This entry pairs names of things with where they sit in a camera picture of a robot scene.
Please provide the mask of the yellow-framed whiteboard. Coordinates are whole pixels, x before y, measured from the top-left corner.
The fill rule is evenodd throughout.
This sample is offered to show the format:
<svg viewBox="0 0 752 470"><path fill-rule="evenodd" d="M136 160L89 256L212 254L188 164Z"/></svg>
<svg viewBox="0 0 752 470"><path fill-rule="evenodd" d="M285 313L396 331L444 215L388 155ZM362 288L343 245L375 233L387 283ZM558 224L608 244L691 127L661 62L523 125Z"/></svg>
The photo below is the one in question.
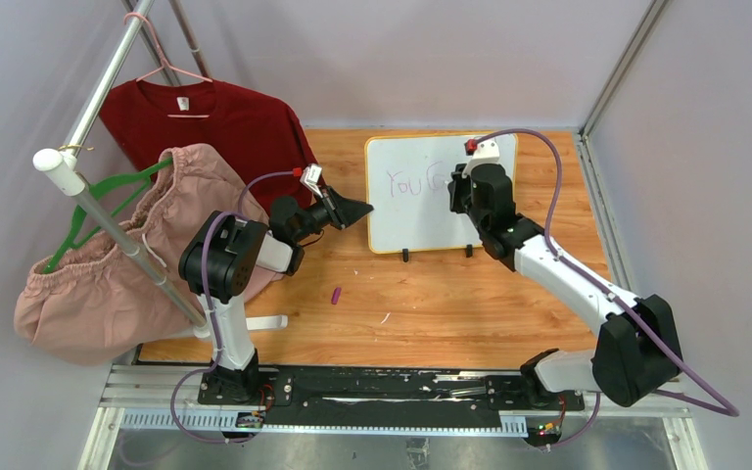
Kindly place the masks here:
<svg viewBox="0 0 752 470"><path fill-rule="evenodd" d="M465 214L449 209L451 173L479 133L374 137L365 144L368 245L375 254L478 247Z"/></svg>

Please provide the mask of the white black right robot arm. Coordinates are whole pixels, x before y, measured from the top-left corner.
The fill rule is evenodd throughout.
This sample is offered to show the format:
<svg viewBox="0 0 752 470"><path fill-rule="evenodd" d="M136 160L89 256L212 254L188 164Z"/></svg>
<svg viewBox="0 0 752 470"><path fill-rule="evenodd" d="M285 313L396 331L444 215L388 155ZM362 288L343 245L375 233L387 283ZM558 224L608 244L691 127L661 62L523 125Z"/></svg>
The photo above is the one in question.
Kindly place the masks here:
<svg viewBox="0 0 752 470"><path fill-rule="evenodd" d="M550 349L520 367L520 395L545 408L567 391L601 392L629 407L676 378L681 345L670 305L609 285L565 255L543 227L516 211L499 164L458 164L447 186L452 212L466 215L486 253L560 300L596 338L591 351Z"/></svg>

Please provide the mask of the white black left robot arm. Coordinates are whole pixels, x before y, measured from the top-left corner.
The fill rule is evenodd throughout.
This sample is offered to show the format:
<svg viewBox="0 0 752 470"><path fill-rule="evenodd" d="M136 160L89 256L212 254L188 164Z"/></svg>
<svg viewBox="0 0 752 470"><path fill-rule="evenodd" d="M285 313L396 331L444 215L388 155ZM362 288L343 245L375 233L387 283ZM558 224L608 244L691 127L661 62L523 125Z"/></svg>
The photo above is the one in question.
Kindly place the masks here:
<svg viewBox="0 0 752 470"><path fill-rule="evenodd" d="M238 404L253 402L262 389L259 355L251 340L245 299L253 272L262 267L294 275L305 256L304 239L326 226L344 230L372 213L373 206L341 196L330 186L303 208L292 197L271 205L267 222L234 212L213 211L179 259L178 272L208 318L213 354L203 386Z"/></svg>

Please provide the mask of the purple marker cap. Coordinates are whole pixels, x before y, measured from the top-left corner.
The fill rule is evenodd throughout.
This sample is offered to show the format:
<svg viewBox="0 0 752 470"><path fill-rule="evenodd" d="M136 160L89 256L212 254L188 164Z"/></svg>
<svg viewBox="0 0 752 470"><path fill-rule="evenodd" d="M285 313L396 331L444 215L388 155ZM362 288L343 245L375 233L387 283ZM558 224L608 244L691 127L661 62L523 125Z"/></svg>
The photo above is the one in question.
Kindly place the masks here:
<svg viewBox="0 0 752 470"><path fill-rule="evenodd" d="M334 289L332 297L331 297L331 304L332 305L336 305L338 303L339 298L341 296L341 293L342 293L342 288L341 287L337 287L337 288Z"/></svg>

